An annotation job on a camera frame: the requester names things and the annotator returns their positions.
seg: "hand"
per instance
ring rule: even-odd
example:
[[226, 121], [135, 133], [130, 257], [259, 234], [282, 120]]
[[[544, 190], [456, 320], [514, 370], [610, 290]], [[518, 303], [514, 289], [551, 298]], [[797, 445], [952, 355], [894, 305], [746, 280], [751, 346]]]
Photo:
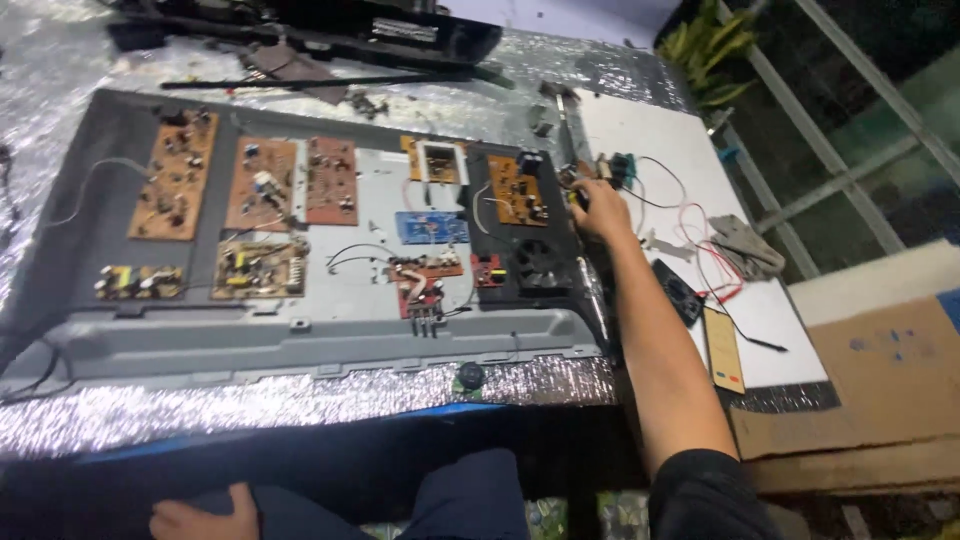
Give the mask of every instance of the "hand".
[[571, 188], [585, 191], [589, 199], [588, 211], [580, 205], [570, 205], [578, 229], [596, 234], [608, 246], [621, 238], [636, 242], [627, 202], [609, 183], [581, 179]]
[[150, 533], [156, 540], [257, 540], [256, 504], [246, 483], [229, 488], [233, 515], [215, 516], [177, 501], [154, 504]]

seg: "green plant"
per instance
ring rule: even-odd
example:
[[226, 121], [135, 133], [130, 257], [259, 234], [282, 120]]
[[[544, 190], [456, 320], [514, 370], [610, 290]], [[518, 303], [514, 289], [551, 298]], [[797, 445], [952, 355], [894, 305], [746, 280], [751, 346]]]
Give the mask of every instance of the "green plant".
[[755, 82], [738, 83], [727, 73], [710, 72], [724, 59], [745, 56], [756, 42], [751, 12], [738, 10], [723, 24], [716, 15], [717, 0], [703, 0], [697, 16], [689, 24], [680, 23], [657, 47], [657, 54], [684, 70], [704, 113], [719, 109]]

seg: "cloth rag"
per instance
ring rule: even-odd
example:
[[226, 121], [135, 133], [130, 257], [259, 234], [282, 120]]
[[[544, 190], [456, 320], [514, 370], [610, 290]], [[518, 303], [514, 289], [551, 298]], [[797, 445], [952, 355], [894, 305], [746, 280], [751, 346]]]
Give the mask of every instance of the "cloth rag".
[[721, 215], [708, 221], [716, 231], [710, 238], [713, 247], [736, 268], [744, 281], [765, 282], [783, 271], [786, 264], [783, 255], [739, 217]]

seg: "workbench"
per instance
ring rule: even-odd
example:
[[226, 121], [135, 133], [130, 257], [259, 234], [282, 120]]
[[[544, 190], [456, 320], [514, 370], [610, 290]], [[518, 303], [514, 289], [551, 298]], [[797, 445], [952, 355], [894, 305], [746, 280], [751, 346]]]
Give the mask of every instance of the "workbench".
[[[156, 85], [160, 81], [188, 76], [242, 79], [246, 75], [233, 55], [208, 50], [198, 41], [186, 38], [171, 38], [167, 47], [156, 51], [117, 55], [102, 31], [107, 20], [106, 11], [97, 3], [78, 5], [67, 0], [42, 5], [16, 0], [0, 20], [2, 34], [11, 36], [6, 43], [4, 76], [0, 81], [0, 95], [7, 98], [0, 106], [0, 124], [17, 126], [0, 136], [14, 148], [16, 166], [11, 189], [28, 216], [17, 227], [11, 247], [0, 258], [0, 292], [4, 299], [17, 263], [31, 244], [39, 209], [96, 88], [159, 94]], [[534, 137], [525, 125], [525, 112], [535, 103], [550, 105], [537, 92], [540, 80], [582, 86], [587, 91], [571, 120], [575, 139], [582, 142], [578, 148], [581, 158], [588, 159], [591, 153], [598, 152], [655, 157], [683, 179], [690, 200], [703, 205], [708, 215], [733, 213], [744, 218], [742, 205], [715, 156], [703, 124], [691, 114], [684, 85], [678, 83], [682, 79], [656, 57], [606, 43], [506, 31], [489, 61], [502, 67], [517, 88], [483, 82], [377, 88], [371, 91], [374, 101], [389, 99], [391, 109], [389, 116], [377, 117], [373, 125], [539, 147], [557, 161], [556, 130], [547, 139]], [[348, 61], [335, 61], [332, 68], [340, 77], [395, 72]], [[43, 85], [33, 83], [38, 78]], [[593, 92], [605, 95], [594, 98]], [[366, 122], [347, 103], [334, 107], [282, 90], [238, 91], [231, 95], [221, 91], [180, 91], [166, 95]], [[647, 198], [677, 196], [676, 187], [662, 171], [644, 166], [638, 176], [645, 182]], [[639, 219], [637, 201], [628, 204], [635, 219]], [[675, 210], [648, 208], [646, 213], [645, 227], [656, 227], [658, 237], [682, 243], [674, 231]], [[681, 277], [690, 283], [699, 281], [694, 266], [675, 262], [670, 261], [670, 266]], [[718, 279], [712, 275], [712, 265], [705, 265], [705, 271], [709, 280]], [[748, 335], [789, 349], [788, 353], [777, 354], [739, 343], [748, 388], [827, 379], [780, 282], [751, 284], [729, 302], [728, 308]], [[341, 303], [337, 309], [349, 307]], [[5, 322], [11, 323], [9, 315]], [[702, 330], [695, 326], [691, 332], [702, 352]], [[257, 380], [256, 383], [241, 386], [216, 386], [218, 379], [204, 376], [191, 384], [214, 386], [188, 385], [190, 389], [182, 391], [100, 386], [0, 408], [0, 425], [9, 427], [0, 435], [0, 446], [4, 453], [20, 457], [54, 456], [109, 450], [197, 432], [313, 426], [386, 416], [462, 401], [450, 395], [454, 368], [455, 365], [441, 365], [409, 374], [365, 371], [349, 373], [341, 379], [319, 380], [293, 375], [261, 380], [254, 374], [249, 381]], [[528, 362], [494, 366], [488, 375], [488, 403], [615, 402], [612, 368], [600, 356], [534, 357]], [[207, 406], [210, 404], [218, 406], [211, 408]], [[217, 410], [224, 411], [224, 415], [218, 416]], [[162, 422], [155, 420], [160, 416]]]

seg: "person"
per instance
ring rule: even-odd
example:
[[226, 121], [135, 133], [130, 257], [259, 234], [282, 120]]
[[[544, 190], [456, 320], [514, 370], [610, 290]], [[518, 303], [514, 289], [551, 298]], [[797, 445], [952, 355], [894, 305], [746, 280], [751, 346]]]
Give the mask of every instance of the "person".
[[[611, 255], [623, 355], [654, 479], [651, 537], [779, 538], [745, 479], [693, 340], [639, 248], [626, 203], [605, 182], [580, 180], [573, 187], [589, 202], [587, 210], [571, 209], [577, 228], [602, 240]], [[195, 501], [202, 509], [174, 501], [156, 504], [151, 533], [156, 540], [371, 539], [290, 492], [258, 487], [252, 493], [246, 484], [228, 491], [229, 498]], [[399, 538], [528, 537], [515, 458], [498, 449], [428, 475]]]

